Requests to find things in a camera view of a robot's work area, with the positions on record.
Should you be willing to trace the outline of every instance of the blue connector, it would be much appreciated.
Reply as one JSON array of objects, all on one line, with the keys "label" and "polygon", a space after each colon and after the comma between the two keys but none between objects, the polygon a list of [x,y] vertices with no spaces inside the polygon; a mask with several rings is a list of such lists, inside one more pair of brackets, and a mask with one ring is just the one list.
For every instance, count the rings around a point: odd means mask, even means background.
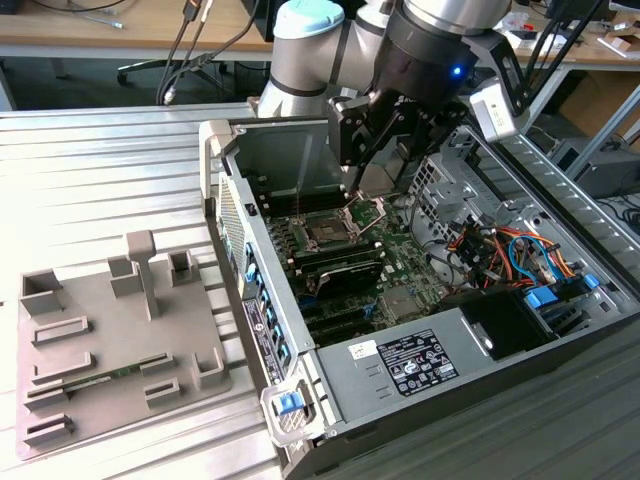
[{"label": "blue connector", "polygon": [[280,340],[282,340],[282,338],[282,329],[280,328],[280,325],[276,325],[273,328],[273,343],[278,346],[278,343],[280,343]]},{"label": "blue connector", "polygon": [[536,310],[558,301],[558,297],[556,297],[556,294],[553,293],[549,287],[534,288],[529,291],[526,298],[529,305]]},{"label": "blue connector", "polygon": [[244,274],[244,280],[247,283],[253,283],[256,279],[256,275],[258,274],[258,266],[255,263],[252,263],[247,268],[247,273]]},{"label": "blue connector", "polygon": [[273,400],[278,416],[301,410],[305,407],[304,398],[300,392],[285,393]]},{"label": "blue connector", "polygon": [[273,311],[273,307],[267,308],[267,327],[273,328],[277,321],[276,312]]},{"label": "blue connector", "polygon": [[262,300],[265,307],[268,307],[269,304],[271,303],[271,299],[269,298],[269,292],[267,292],[266,290],[263,290],[262,293],[260,294],[260,300]]},{"label": "blue connector", "polygon": [[289,348],[284,343],[280,345],[280,349],[278,350],[278,357],[280,357],[280,360],[282,360],[283,365],[287,365],[289,363],[289,360],[291,360]]},{"label": "blue connector", "polygon": [[584,276],[584,283],[586,283],[591,290],[600,286],[600,280],[598,280],[596,276],[592,275],[591,273],[587,273]]}]

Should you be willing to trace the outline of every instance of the blue latch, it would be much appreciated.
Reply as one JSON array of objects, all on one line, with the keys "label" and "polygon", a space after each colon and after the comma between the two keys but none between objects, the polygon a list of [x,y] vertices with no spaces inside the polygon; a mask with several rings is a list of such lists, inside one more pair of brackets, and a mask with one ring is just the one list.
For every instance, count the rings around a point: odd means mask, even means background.
[{"label": "blue latch", "polygon": [[276,312],[273,311],[273,307],[267,308],[267,326],[273,328],[276,323]]},{"label": "blue latch", "polygon": [[276,325],[273,329],[273,336],[276,339],[276,344],[278,343],[278,341],[282,338],[282,329],[280,328],[280,325]]},{"label": "blue latch", "polygon": [[586,283],[591,290],[600,286],[600,280],[598,280],[596,276],[592,275],[591,273],[587,273],[584,276],[584,283]]},{"label": "blue latch", "polygon": [[553,293],[549,287],[534,288],[527,294],[526,298],[529,305],[535,309],[546,307],[558,301],[558,297],[556,297],[555,293]]},{"label": "blue latch", "polygon": [[289,361],[289,349],[284,343],[280,345],[280,358],[283,363],[287,363]]},{"label": "blue latch", "polygon": [[276,407],[276,413],[278,416],[286,415],[287,413],[295,412],[304,408],[304,398],[300,392],[285,393],[276,397],[273,400],[273,405]]},{"label": "blue latch", "polygon": [[247,268],[247,273],[244,274],[244,280],[247,283],[251,283],[256,279],[256,275],[258,274],[258,266],[255,263],[252,263]]}]

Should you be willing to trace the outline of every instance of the robotic arm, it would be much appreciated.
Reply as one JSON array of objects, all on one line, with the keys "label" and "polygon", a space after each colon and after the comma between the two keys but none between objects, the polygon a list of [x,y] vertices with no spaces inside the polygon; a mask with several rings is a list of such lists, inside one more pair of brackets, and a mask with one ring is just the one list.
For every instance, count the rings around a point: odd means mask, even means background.
[{"label": "robotic arm", "polygon": [[[592,13],[603,2],[594,0]],[[329,143],[349,171],[352,194],[369,162],[393,138],[405,165],[439,150],[467,114],[457,95],[480,61],[496,77],[471,96],[478,124],[490,142],[515,135],[535,92],[591,15],[531,90],[509,42],[493,30],[510,5],[511,0],[368,0],[349,22],[329,0],[291,0],[278,12],[271,80],[258,116],[321,114],[331,83],[364,91],[360,98],[328,102]]]},{"label": "robotic arm", "polygon": [[488,140],[513,135],[528,106],[522,71],[508,41],[492,30],[510,0],[404,0],[389,19],[362,98],[329,101],[329,140],[350,192],[393,137],[405,162],[436,152],[466,114],[456,96],[480,59],[499,81],[472,98]]}]

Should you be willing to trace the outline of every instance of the wooden desk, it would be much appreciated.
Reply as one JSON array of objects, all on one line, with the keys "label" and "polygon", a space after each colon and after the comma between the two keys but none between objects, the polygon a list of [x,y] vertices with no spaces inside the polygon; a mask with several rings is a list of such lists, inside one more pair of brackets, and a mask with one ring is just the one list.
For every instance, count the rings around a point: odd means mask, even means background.
[{"label": "wooden desk", "polygon": [[[51,5],[64,6],[62,0],[43,0]],[[128,0],[120,8],[117,17],[95,14],[100,18],[114,18],[124,24],[120,30],[109,25],[89,21],[71,13],[47,10],[25,0],[18,15],[0,16],[0,57],[12,56],[11,47],[79,47],[97,49],[145,49],[170,48],[182,23],[182,0]],[[209,20],[198,41],[199,50],[214,50],[237,34],[246,25],[249,15],[240,0],[216,0]],[[188,47],[195,27],[192,25],[184,37],[182,47]],[[230,49],[232,52],[268,53],[271,44],[262,40],[255,27]],[[24,49],[38,55],[36,49]]]},{"label": "wooden desk", "polygon": [[[45,1],[64,4],[63,0]],[[73,14],[45,10],[25,0],[18,15],[0,16],[0,58],[165,58],[182,20],[182,7],[182,0],[129,0],[117,17],[125,25],[119,30]],[[524,8],[513,6],[514,11]],[[530,23],[542,29],[547,20],[531,9],[526,11]],[[240,0],[216,0],[194,56],[219,47],[239,32],[248,18]],[[184,54],[193,30],[192,27],[187,31],[186,40],[176,53],[177,58]],[[640,61],[628,61],[616,55],[597,42],[597,35],[587,33],[585,37],[587,41],[572,48],[532,105],[531,123],[571,70],[640,71]],[[271,48],[272,44],[264,42],[258,30],[252,27],[219,59],[268,61]],[[526,63],[531,50],[517,50],[516,54],[522,63]],[[0,72],[0,111],[10,107],[10,94]]]}]

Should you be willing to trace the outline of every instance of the cardboard box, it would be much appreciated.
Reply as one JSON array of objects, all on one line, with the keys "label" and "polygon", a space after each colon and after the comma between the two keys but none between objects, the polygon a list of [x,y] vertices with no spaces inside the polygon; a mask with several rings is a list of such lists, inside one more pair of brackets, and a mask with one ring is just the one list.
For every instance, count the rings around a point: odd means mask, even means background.
[{"label": "cardboard box", "polygon": [[[640,84],[640,73],[592,71],[567,97],[560,113],[585,135],[593,137]],[[624,135],[640,119],[640,109],[620,125]],[[634,149],[640,147],[636,142]]]}]

